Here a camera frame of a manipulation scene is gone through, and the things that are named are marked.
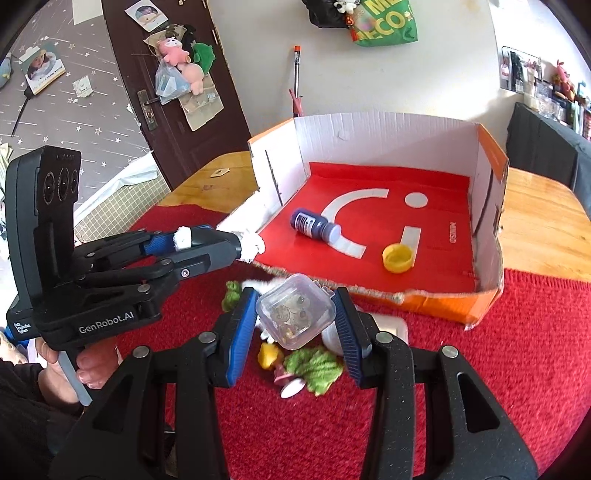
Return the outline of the person's left hand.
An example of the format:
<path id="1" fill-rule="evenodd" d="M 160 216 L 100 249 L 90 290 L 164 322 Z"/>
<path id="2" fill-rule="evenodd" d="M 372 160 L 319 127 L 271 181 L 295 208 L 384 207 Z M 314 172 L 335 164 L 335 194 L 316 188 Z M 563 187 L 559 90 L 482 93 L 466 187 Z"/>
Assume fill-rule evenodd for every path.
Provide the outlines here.
<path id="1" fill-rule="evenodd" d="M 71 361 L 64 352 L 53 350 L 41 338 L 35 340 L 37 353 L 47 362 L 38 376 L 38 385 L 46 402 L 63 411 L 79 405 L 75 388 L 79 385 L 99 390 L 120 364 L 115 338 L 103 339 L 85 347 Z"/>

